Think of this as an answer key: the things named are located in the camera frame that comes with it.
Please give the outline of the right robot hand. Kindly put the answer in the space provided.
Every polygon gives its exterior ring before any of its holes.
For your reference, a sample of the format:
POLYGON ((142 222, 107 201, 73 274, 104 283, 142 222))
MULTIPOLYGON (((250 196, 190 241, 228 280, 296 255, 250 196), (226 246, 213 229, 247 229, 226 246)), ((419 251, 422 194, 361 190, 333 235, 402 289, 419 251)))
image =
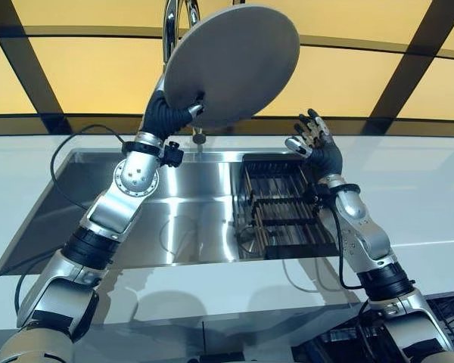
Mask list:
POLYGON ((312 108, 300 114, 294 125, 297 136, 285 139, 285 146, 315 167, 316 178, 341 175, 343 157, 325 121, 312 108))

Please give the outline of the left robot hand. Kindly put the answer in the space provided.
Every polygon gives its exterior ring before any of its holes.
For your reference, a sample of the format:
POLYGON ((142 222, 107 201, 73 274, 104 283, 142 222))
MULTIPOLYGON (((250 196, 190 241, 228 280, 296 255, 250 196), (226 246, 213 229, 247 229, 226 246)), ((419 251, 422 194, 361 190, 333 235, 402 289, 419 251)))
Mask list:
POLYGON ((165 141, 203 112, 204 105, 201 100, 186 108, 172 108, 166 102, 164 92, 156 90, 148 102, 138 130, 165 141))

